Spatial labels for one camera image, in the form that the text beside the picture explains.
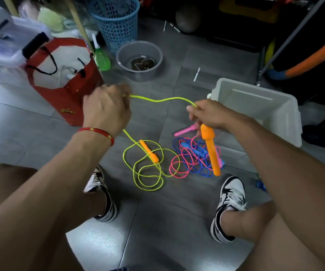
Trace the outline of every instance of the blue plastic basket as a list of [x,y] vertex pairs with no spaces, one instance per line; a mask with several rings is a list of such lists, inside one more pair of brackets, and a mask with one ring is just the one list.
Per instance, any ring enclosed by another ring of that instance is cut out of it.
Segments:
[[138,0],[91,0],[89,13],[95,18],[112,54],[124,43],[137,39],[139,8]]

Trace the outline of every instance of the leg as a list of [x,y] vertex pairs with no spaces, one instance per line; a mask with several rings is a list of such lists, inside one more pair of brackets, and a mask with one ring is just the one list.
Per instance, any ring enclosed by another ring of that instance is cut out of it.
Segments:
[[267,224],[277,213],[273,201],[255,206],[247,211],[224,211],[220,226],[228,236],[257,243]]
[[[33,168],[0,164],[0,204],[36,172],[37,170]],[[104,213],[105,207],[106,196],[104,193],[82,193],[71,204],[71,208],[67,209],[63,214],[66,220],[69,221],[68,230],[79,226],[89,218]],[[51,255],[51,253],[53,255],[49,270],[83,270],[72,253],[66,236],[54,249],[54,251],[46,251],[45,253],[46,255]]]
[[325,271],[325,265],[289,230],[277,213],[237,271]]

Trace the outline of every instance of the thigh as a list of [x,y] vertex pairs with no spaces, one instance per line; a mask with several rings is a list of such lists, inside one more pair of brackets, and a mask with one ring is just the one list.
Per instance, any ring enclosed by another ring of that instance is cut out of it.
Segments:
[[[36,172],[37,170],[34,168],[0,164],[0,204]],[[62,237],[55,251],[46,251],[46,253],[54,254],[48,269],[50,271],[64,269],[83,271],[68,244],[66,236]]]
[[289,230],[277,213],[237,271],[325,271],[325,265]]

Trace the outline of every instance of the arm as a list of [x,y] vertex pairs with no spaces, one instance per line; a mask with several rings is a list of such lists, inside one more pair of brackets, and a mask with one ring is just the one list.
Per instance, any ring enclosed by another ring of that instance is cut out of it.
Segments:
[[[116,136],[131,116],[129,94],[128,86],[103,86],[85,96],[84,127]],[[82,194],[110,146],[110,139],[99,133],[76,133],[58,155],[0,205],[0,270],[29,270],[41,248],[59,243],[66,232],[62,212]]]
[[202,100],[190,118],[231,132],[249,155],[290,230],[325,262],[325,165],[254,119]]

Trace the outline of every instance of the plastic container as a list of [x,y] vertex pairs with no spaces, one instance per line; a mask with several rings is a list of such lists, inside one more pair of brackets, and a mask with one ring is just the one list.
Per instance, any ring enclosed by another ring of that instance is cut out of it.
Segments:
[[[131,61],[136,58],[153,58],[156,66],[148,70],[137,71],[132,69]],[[159,72],[159,66],[163,61],[161,49],[150,42],[134,41],[124,44],[116,54],[117,63],[125,70],[125,74],[133,81],[150,81]]]
[[14,25],[5,32],[10,39],[0,39],[0,83],[32,89],[24,70],[26,58],[22,49],[41,32],[49,39],[53,37],[48,27],[39,22],[12,18]]
[[[300,147],[302,145],[301,115],[294,96],[221,78],[208,95],[226,107],[256,119],[274,134]],[[217,145],[242,150],[232,134],[222,131],[214,139]]]
[[139,8],[139,0],[91,0],[89,3],[88,11],[112,54],[124,43],[137,40]]

